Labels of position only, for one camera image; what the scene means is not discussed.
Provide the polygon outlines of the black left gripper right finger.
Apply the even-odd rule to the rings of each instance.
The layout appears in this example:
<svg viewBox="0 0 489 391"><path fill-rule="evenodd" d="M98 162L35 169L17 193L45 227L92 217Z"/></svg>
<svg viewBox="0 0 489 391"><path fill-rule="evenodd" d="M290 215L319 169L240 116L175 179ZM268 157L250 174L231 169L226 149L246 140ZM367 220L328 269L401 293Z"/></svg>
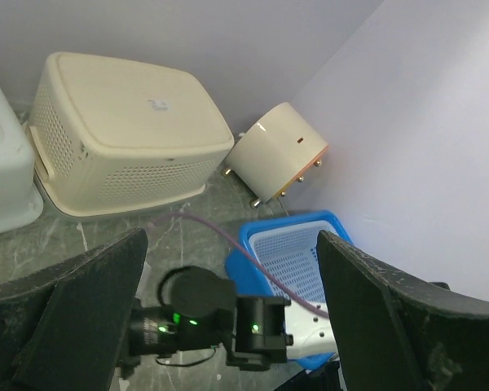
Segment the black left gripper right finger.
<svg viewBox="0 0 489 391"><path fill-rule="evenodd" d="M319 270L349 390L489 390L489 301L426 282L329 231Z"/></svg>

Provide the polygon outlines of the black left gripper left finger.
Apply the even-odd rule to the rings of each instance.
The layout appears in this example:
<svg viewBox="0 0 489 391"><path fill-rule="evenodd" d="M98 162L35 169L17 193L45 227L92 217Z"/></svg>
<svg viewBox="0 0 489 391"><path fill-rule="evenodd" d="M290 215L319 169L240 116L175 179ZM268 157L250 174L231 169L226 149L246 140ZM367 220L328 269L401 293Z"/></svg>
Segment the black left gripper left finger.
<svg viewBox="0 0 489 391"><path fill-rule="evenodd" d="M0 390L107 390L148 237L111 243L0 284Z"/></svg>

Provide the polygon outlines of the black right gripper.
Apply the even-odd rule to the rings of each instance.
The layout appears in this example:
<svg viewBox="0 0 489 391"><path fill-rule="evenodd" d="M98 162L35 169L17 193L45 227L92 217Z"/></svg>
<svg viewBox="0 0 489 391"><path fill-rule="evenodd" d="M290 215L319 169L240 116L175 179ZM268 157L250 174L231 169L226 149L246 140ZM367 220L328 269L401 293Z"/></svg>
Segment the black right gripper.
<svg viewBox="0 0 489 391"><path fill-rule="evenodd" d="M178 351L178 328L169 305L136 305L130 314L120 352L121 367L136 367L142 356L168 358Z"/></svg>

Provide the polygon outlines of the blue plastic tub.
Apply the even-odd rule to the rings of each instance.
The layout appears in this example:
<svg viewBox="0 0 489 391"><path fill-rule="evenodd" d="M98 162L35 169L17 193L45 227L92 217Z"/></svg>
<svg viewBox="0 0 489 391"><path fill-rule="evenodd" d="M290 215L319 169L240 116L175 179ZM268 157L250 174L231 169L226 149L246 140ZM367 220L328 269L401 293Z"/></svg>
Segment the blue plastic tub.
<svg viewBox="0 0 489 391"><path fill-rule="evenodd" d="M339 233L337 235L339 237L348 242L351 241L340 220L333 213L323 210L246 223L240 228L239 243L253 255L249 243L252 235L262 231L316 220L331 222L338 229ZM236 282L237 292L240 295L282 296L289 298L285 292L272 283L255 264L237 249L227 256L225 269L228 278ZM328 310L326 300L324 303L306 302L317 310L324 312ZM293 336L293 344L288 347L288 359L297 362L304 369L313 371L322 367L328 360L337 358L337 343L333 336L330 321L309 311L296 301L291 301L291 305L285 308L284 328L288 334Z"/></svg>

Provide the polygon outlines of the white translucent plastic bin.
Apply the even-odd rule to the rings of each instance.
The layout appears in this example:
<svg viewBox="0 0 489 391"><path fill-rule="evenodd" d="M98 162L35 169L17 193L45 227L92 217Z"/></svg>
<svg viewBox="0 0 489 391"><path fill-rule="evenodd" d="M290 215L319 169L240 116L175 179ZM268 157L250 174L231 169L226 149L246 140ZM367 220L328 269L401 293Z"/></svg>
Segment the white translucent plastic bin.
<svg viewBox="0 0 489 391"><path fill-rule="evenodd" d="M0 88L0 233L27 226L42 213L34 161L34 150Z"/></svg>

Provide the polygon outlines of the cream perforated basket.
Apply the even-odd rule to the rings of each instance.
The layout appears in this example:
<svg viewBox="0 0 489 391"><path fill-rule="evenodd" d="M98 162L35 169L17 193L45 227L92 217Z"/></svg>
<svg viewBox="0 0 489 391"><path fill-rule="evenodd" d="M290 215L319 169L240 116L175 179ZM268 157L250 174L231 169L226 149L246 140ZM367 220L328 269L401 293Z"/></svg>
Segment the cream perforated basket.
<svg viewBox="0 0 489 391"><path fill-rule="evenodd" d="M190 73L71 52L46 58L26 130L42 194L76 219L197 196L234 144Z"/></svg>

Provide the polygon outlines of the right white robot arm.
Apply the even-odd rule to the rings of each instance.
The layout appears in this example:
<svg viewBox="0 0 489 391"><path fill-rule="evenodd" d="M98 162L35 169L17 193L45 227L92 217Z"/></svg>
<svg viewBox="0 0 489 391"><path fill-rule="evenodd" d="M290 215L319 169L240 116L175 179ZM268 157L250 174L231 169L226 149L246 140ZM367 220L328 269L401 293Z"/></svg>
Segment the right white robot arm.
<svg viewBox="0 0 489 391"><path fill-rule="evenodd" d="M227 352L226 364L242 371L323 354L337 355L323 303L300 305L285 297L240 296L236 283L210 270L184 266L158 283L159 304L134 303L117 367L131 376L143 356L162 366L177 352Z"/></svg>

